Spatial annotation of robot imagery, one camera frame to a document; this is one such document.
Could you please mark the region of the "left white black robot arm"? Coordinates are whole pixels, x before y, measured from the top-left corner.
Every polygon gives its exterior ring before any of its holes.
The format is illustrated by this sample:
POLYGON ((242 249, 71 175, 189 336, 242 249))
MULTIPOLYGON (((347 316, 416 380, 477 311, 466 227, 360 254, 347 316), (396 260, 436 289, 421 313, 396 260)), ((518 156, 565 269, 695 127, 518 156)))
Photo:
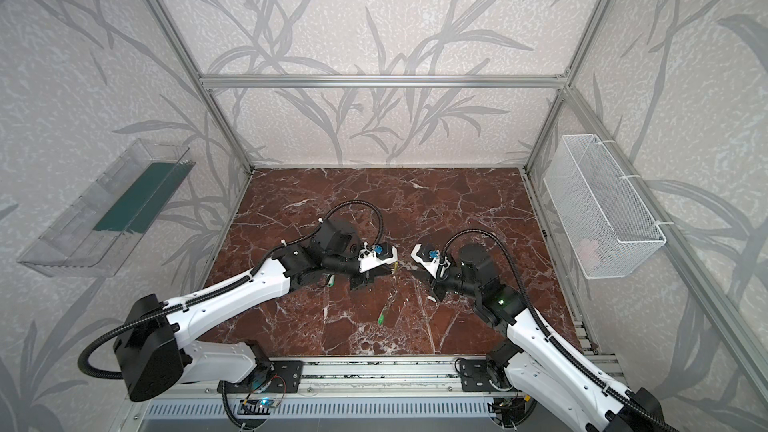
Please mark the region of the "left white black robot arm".
POLYGON ((270 249, 254 267, 207 288, 161 301, 150 294, 137 300, 125 322, 104 333, 79 354, 88 377, 120 380, 133 402, 143 402, 178 384, 217 381, 232 384, 266 378, 273 366, 257 345, 226 345, 202 336, 258 305, 281 298, 324 278, 345 276, 352 289, 391 274, 397 249, 384 240, 384 219, 372 203, 353 199, 333 207, 372 211, 375 238, 365 242, 348 222, 332 213, 314 230, 270 249))

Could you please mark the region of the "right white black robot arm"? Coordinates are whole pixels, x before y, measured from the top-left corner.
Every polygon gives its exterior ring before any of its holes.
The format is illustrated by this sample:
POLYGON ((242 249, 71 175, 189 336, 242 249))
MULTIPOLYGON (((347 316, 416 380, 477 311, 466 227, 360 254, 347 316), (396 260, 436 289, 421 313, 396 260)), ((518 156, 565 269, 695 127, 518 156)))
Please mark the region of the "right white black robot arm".
POLYGON ((670 431, 660 402, 646 389, 629 389, 566 341, 536 309, 516 261, 492 232, 480 230, 503 254, 516 284, 504 284, 483 245, 468 243, 457 255, 452 246, 419 243, 412 259, 423 268, 432 295, 453 292, 473 301, 487 325, 504 334, 489 353, 489 374, 502 388, 526 393, 573 431, 670 431))

